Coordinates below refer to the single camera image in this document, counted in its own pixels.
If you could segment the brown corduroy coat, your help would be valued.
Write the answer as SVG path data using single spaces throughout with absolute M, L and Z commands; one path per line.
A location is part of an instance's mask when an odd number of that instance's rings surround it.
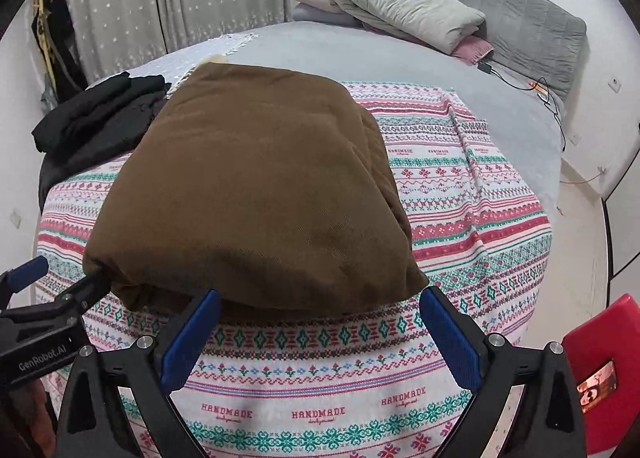
M 340 317 L 419 293 L 373 115 L 328 78 L 204 63 L 120 169 L 86 244 L 133 311 L 216 290 L 226 318 Z

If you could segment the hanging black clothes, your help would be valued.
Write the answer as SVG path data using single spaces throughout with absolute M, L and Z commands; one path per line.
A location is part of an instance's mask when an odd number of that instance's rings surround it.
M 32 32 L 46 68 L 44 99 L 57 106 L 88 87 L 74 55 L 72 16 L 66 0 L 32 0 L 32 11 Z

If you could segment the patterned pink knit blanket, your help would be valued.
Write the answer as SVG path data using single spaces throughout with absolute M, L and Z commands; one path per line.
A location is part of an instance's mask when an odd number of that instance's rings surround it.
M 145 140 L 49 192 L 44 303 L 99 266 L 102 351 L 215 288 L 221 319 L 174 402 L 213 457 L 429 457 L 469 403 L 420 316 L 436 285 L 518 340 L 551 225 L 450 90 L 206 66 Z

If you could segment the smartphone on chair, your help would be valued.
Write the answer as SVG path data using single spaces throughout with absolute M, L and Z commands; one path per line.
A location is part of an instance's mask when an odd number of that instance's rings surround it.
M 613 360 L 609 360 L 586 380 L 579 383 L 577 393 L 579 405 L 585 414 L 601 403 L 617 389 L 617 374 Z

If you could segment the black folded garment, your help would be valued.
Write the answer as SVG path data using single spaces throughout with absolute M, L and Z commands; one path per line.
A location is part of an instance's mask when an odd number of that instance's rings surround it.
M 122 72 L 50 111 L 32 130 L 35 147 L 44 154 L 39 206 L 70 176 L 134 150 L 165 106 L 169 88 L 161 75 Z

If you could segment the grey bed sheet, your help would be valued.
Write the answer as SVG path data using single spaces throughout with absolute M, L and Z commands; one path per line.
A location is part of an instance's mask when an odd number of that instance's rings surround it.
M 545 104 L 528 80 L 497 66 L 486 74 L 433 49 L 375 34 L 314 22 L 290 22 L 223 35 L 130 69 L 160 74 L 171 84 L 214 54 L 253 66 L 289 69 L 339 82 L 386 82 L 453 90 L 480 119 L 491 139 L 518 170 L 547 213 L 558 202 L 562 103 Z

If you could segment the dusty pink folded blanket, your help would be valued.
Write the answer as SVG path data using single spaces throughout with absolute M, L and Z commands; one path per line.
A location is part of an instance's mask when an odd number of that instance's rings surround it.
M 468 66 L 489 58 L 494 53 L 491 43 L 476 35 L 466 36 L 451 53 L 451 56 L 463 61 Z

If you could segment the grey quilted headboard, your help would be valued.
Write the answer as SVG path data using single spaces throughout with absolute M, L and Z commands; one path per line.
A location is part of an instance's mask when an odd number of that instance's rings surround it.
M 492 60 L 529 78 L 543 77 L 566 99 L 587 25 L 551 0 L 458 0 L 480 10 L 485 23 L 478 35 L 494 48 Z

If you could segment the folded light grey duvet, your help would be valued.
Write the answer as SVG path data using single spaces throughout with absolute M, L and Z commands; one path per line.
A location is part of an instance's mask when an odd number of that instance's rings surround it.
M 451 54 L 477 32 L 485 15 L 458 0 L 333 0 L 357 20 L 397 38 Z

